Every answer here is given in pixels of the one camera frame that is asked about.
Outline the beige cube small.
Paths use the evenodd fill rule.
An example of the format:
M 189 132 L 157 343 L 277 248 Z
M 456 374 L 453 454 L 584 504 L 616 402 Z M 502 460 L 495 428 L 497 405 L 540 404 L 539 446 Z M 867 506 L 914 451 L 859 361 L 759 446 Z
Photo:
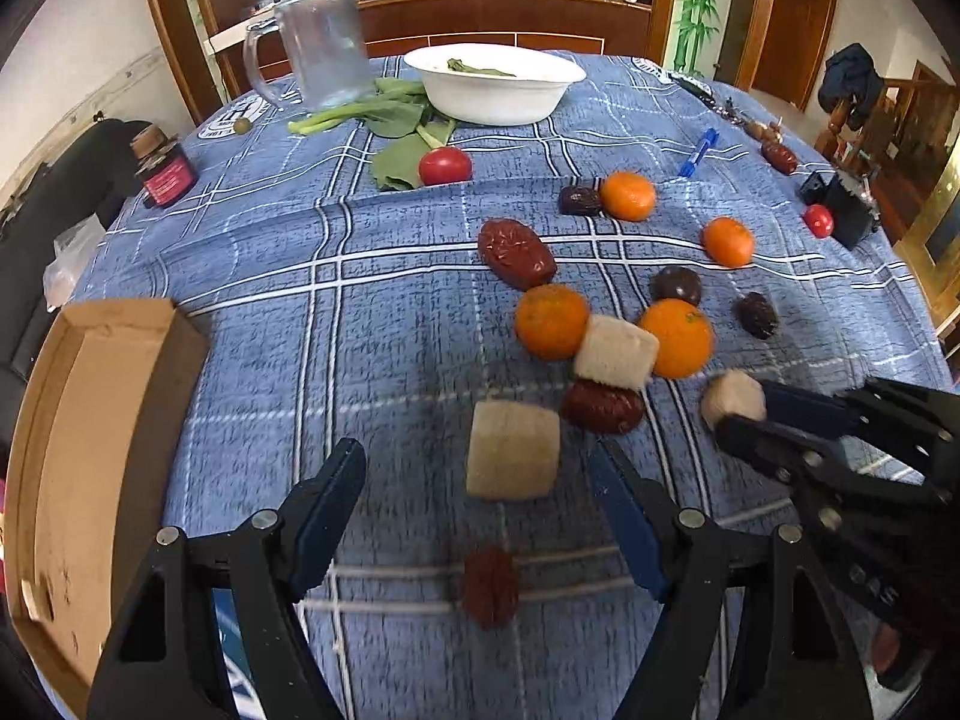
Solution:
M 740 369 L 731 369 L 708 383 L 701 399 L 701 417 L 709 431 L 728 416 L 754 421 L 766 418 L 766 397 L 757 379 Z

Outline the orange tangerine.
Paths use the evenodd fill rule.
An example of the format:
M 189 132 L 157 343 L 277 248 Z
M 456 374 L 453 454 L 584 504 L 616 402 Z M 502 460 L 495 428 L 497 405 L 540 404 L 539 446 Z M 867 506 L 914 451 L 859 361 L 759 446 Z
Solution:
M 605 177 L 599 188 L 605 213 L 620 221 L 639 223 L 656 208 L 656 187 L 636 172 L 617 171 Z
M 718 216 L 701 233 L 706 254 L 726 268 L 743 268 L 754 258 L 754 233 L 736 218 Z
M 696 305 L 669 298 L 653 302 L 638 327 L 658 339 L 652 372 L 663 379 L 686 379 L 701 371 L 713 354 L 713 327 Z
M 564 284 L 542 284 L 523 294 L 514 310 L 514 333 L 532 356 L 573 358 L 589 323 L 589 302 Z

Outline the black mug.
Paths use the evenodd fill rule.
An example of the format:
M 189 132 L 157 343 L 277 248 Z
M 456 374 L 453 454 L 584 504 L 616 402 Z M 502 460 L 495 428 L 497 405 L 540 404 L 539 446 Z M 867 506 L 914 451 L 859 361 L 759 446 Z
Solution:
M 822 203 L 832 212 L 835 229 L 830 238 L 854 250 L 880 227 L 880 210 L 866 177 L 838 171 L 829 181 L 814 172 L 800 186 L 805 208 Z

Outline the dark round plum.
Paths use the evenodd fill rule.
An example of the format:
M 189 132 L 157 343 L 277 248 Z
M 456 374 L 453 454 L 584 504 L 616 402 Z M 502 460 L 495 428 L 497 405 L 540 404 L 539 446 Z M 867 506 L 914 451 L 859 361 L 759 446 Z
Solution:
M 698 307 L 703 298 L 703 286 L 695 271 L 686 266 L 669 265 L 656 273 L 649 282 L 651 299 L 654 302 L 664 299 L 678 299 L 686 304 Z

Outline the brown cardboard box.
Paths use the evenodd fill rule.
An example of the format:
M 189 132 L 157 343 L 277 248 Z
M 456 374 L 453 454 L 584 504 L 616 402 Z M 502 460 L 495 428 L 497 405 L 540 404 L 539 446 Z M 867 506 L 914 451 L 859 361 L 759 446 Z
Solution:
M 75 717 L 160 528 L 206 348 L 167 299 L 72 302 L 28 380 L 8 467 L 5 595 L 26 652 Z

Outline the blue marker pen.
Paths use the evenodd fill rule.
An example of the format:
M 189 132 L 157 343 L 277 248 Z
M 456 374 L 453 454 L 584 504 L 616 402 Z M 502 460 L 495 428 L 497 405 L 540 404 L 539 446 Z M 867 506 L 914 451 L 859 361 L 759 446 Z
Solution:
M 693 148 L 692 153 L 686 156 L 686 160 L 683 161 L 679 169 L 679 176 L 682 179 L 690 179 L 690 177 L 697 172 L 698 166 L 701 161 L 703 161 L 704 156 L 710 149 L 715 148 L 716 143 L 719 140 L 719 133 L 715 128 L 708 128 L 706 132 L 701 135 L 698 140 L 697 146 Z

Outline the dark jacket on railing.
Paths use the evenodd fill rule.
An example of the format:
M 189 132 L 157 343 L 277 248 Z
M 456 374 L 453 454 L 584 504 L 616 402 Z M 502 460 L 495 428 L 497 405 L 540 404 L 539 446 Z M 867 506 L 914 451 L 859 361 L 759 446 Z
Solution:
M 869 120 L 882 91 L 884 80 L 875 71 L 872 55 L 854 43 L 828 57 L 817 101 L 827 114 L 832 114 L 841 101 L 848 101 L 846 127 L 856 132 Z

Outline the brown wooden door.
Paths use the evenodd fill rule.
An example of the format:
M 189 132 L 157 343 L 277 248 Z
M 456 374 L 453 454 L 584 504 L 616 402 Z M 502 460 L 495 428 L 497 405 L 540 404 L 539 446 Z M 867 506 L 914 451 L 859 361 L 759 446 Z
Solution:
M 838 0 L 773 0 L 752 88 L 804 110 L 815 91 Z

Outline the clear plastic bag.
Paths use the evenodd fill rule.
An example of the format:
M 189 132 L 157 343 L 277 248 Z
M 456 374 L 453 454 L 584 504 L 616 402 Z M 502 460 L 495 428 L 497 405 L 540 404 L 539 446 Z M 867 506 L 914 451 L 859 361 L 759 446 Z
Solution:
M 104 234 L 106 230 L 98 216 L 91 215 L 53 239 L 53 261 L 43 273 L 44 299 L 49 312 L 67 304 Z

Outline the red tomato near greens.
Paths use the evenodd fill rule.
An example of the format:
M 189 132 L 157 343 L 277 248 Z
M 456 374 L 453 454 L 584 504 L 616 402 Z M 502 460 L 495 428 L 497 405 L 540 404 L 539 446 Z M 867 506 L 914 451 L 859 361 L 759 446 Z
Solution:
M 469 155 L 454 146 L 432 149 L 418 163 L 418 177 L 423 185 L 470 181 L 472 172 Z

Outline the white bowl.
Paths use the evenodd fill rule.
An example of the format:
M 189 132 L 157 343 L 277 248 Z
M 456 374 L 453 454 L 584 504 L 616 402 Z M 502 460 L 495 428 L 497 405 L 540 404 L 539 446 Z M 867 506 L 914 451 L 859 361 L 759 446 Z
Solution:
M 522 127 L 544 121 L 566 90 L 584 82 L 573 60 L 543 50 L 460 43 L 404 55 L 439 114 L 464 124 Z

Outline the black sofa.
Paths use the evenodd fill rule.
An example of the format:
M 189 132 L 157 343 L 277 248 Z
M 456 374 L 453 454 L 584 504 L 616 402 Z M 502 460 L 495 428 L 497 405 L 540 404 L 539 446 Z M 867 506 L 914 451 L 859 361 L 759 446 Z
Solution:
M 145 121 L 103 119 L 44 166 L 2 224 L 2 449 L 10 448 L 26 382 L 52 323 L 43 273 L 55 259 L 53 241 L 69 227 L 98 216 L 104 227 L 137 195 L 135 135 Z

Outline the green leafy vegetable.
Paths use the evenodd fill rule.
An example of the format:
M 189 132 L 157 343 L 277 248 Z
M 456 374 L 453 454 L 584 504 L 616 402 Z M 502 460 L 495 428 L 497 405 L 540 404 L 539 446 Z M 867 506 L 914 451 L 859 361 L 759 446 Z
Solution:
M 451 144 L 457 121 L 441 114 L 430 103 L 423 83 L 381 76 L 374 93 L 352 103 L 303 115 L 288 124 L 298 137 L 327 132 L 343 122 L 358 121 L 384 140 L 371 158 L 373 179 L 379 190 L 413 190 L 421 187 L 420 163 L 428 153 Z

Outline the wooden sideboard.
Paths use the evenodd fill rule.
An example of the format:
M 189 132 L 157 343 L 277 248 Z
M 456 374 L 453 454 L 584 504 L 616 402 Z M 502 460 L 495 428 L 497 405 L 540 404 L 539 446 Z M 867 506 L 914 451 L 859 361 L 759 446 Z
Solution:
M 358 11 L 373 59 L 485 43 L 662 62 L 669 21 L 658 7 L 622 0 L 366 0 Z

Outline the clear plastic pitcher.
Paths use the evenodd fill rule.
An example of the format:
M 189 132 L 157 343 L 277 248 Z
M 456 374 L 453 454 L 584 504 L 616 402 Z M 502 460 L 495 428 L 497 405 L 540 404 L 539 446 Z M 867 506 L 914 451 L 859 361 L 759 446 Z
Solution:
M 268 104 L 283 109 L 259 65 L 259 41 L 278 32 L 309 112 L 354 103 L 374 93 L 356 0 L 281 0 L 272 13 L 252 21 L 242 46 L 245 75 Z

